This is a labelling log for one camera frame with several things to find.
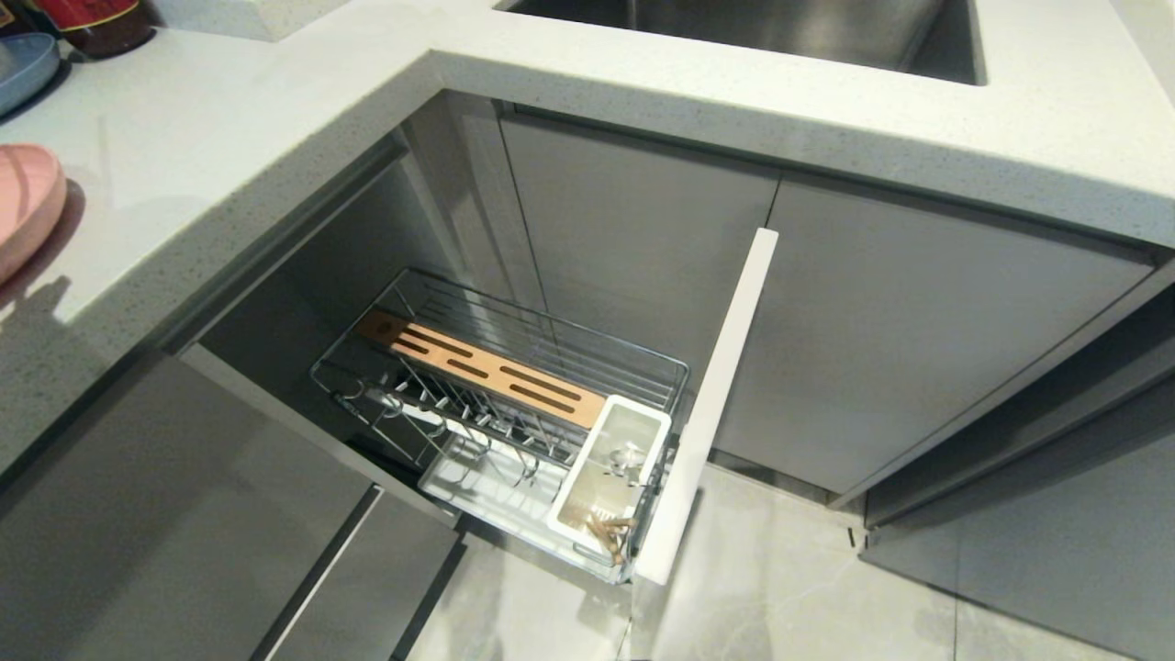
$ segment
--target blue plate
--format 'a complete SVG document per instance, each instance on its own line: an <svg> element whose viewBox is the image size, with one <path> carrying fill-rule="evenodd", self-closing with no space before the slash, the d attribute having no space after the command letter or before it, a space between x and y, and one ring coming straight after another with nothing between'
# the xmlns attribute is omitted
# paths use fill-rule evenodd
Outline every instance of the blue plate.
<svg viewBox="0 0 1175 661"><path fill-rule="evenodd" d="M40 92L60 65L52 35L35 32L0 39L0 116Z"/></svg>

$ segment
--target drawer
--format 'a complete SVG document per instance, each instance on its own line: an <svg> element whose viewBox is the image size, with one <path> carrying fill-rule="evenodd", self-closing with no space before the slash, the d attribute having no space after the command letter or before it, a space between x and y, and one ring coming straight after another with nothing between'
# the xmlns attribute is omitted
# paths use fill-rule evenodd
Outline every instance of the drawer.
<svg viewBox="0 0 1175 661"><path fill-rule="evenodd" d="M311 378L421 472L435 503L600 580L664 585L777 238L757 230L727 309L714 310L721 332L687 416L684 363L414 269ZM596 500L576 501L584 494ZM572 503L580 517L560 518Z"/></svg>

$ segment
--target gray cabinet door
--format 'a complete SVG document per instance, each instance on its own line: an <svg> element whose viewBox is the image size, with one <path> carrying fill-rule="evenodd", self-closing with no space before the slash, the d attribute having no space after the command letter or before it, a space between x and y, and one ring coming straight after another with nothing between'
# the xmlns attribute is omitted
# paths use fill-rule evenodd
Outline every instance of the gray cabinet door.
<svg viewBox="0 0 1175 661"><path fill-rule="evenodd" d="M845 493L1043 357L1152 267L1060 231L788 175L716 441Z"/></svg>
<svg viewBox="0 0 1175 661"><path fill-rule="evenodd" d="M143 362L0 495L0 656L248 659L370 485Z"/></svg>
<svg viewBox="0 0 1175 661"><path fill-rule="evenodd" d="M502 121L548 310L706 365L778 174L603 130Z"/></svg>

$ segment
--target chrome wire rack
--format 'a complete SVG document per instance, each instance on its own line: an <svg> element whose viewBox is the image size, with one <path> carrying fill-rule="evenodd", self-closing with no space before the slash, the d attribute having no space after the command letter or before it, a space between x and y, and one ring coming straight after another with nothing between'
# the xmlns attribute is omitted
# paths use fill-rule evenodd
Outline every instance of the chrome wire rack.
<svg viewBox="0 0 1175 661"><path fill-rule="evenodd" d="M427 326L600 397L623 396L670 416L689 378L689 367L673 358L442 276L405 269L315 362L310 378L419 470L443 456L452 433L512 448L523 466L532 466L519 480L533 478L539 463L566 470L590 425L573 425L374 342L360 332L372 312ZM405 421L423 444L408 443Z"/></svg>

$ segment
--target bottle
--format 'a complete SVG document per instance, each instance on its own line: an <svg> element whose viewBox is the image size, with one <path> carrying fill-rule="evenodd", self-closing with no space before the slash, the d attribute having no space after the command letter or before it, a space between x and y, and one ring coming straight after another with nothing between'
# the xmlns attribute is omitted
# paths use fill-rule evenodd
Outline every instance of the bottle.
<svg viewBox="0 0 1175 661"><path fill-rule="evenodd" d="M20 9L8 7L4 0L0 0L0 39L25 34L26 32L33 32L33 27L25 21L25 18L20 14Z"/></svg>
<svg viewBox="0 0 1175 661"><path fill-rule="evenodd" d="M74 48L95 60L137 48L155 35L139 0L38 0Z"/></svg>

